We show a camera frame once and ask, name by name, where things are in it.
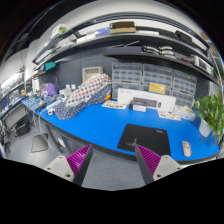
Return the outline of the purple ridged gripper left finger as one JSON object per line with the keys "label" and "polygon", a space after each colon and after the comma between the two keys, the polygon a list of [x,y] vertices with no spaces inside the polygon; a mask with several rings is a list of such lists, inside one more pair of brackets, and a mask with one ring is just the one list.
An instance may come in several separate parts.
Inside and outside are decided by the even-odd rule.
{"label": "purple ridged gripper left finger", "polygon": [[58,156],[44,170],[81,186],[92,155],[92,145],[87,145],[67,157]]}

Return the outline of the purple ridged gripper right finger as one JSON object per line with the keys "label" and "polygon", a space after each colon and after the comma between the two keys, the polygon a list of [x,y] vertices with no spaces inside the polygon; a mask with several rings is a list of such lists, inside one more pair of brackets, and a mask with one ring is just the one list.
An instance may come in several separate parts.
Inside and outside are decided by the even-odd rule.
{"label": "purple ridged gripper right finger", "polygon": [[135,157],[145,184],[157,181],[182,169],[169,155],[160,156],[141,145],[135,145]]}

